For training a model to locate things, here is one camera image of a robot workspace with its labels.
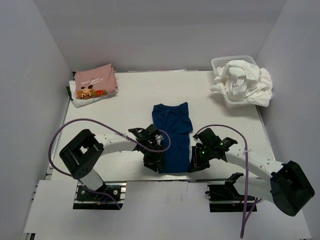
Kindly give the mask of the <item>blue t-shirt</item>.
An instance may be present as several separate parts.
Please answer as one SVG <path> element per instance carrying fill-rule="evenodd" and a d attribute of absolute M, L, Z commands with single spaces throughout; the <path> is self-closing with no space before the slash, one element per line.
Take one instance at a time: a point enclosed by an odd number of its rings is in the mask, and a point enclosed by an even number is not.
<path fill-rule="evenodd" d="M 184 102 L 177 106 L 158 104 L 152 110 L 153 124 L 168 134 L 161 143 L 169 147 L 163 153 L 160 174 L 186 173 L 190 165 L 190 133 L 193 125 L 189 118 L 189 106 Z"/>

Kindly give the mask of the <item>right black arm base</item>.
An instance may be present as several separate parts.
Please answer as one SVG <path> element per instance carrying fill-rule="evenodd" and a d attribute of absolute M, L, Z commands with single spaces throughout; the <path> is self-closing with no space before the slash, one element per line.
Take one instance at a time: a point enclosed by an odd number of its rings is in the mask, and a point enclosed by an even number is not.
<path fill-rule="evenodd" d="M 211 213 L 241 213 L 244 209 L 244 196 L 227 190 L 224 184 L 210 184 L 208 196 Z"/>

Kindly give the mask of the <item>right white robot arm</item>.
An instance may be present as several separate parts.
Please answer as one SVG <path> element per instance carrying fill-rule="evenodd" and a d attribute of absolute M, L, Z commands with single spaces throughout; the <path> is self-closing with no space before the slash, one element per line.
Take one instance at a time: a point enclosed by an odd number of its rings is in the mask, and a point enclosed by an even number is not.
<path fill-rule="evenodd" d="M 230 137 L 221 139 L 210 128 L 197 132 L 193 138 L 196 145 L 191 148 L 189 173 L 209 168 L 211 160 L 223 160 L 254 175 L 235 172 L 223 185 L 210 185 L 206 194 L 212 201 L 240 200 L 248 195 L 273 203 L 294 217 L 315 195 L 302 168 L 294 161 L 283 163 L 263 157 Z"/>

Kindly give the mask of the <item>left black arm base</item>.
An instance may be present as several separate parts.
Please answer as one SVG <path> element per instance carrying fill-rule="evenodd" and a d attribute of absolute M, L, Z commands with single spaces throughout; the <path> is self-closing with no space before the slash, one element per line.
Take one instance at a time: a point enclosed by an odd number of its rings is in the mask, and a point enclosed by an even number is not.
<path fill-rule="evenodd" d="M 74 210 L 120 210 L 124 204 L 126 183 L 107 182 L 101 193 L 90 192 L 78 183 L 73 201 Z"/>

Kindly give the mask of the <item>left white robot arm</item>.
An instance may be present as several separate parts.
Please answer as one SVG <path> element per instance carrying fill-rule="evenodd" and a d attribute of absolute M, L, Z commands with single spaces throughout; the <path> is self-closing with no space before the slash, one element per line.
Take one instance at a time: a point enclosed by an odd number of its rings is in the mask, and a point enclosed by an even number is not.
<path fill-rule="evenodd" d="M 165 169 L 164 149 L 161 144 L 164 134 L 151 124 L 146 129 L 128 130 L 135 137 L 132 141 L 124 134 L 95 135 L 89 129 L 78 133 L 59 153 L 72 178 L 82 183 L 94 199 L 105 196 L 103 179 L 94 170 L 94 166 L 103 155 L 116 152 L 138 151 L 143 154 L 143 165 L 154 172 Z"/>

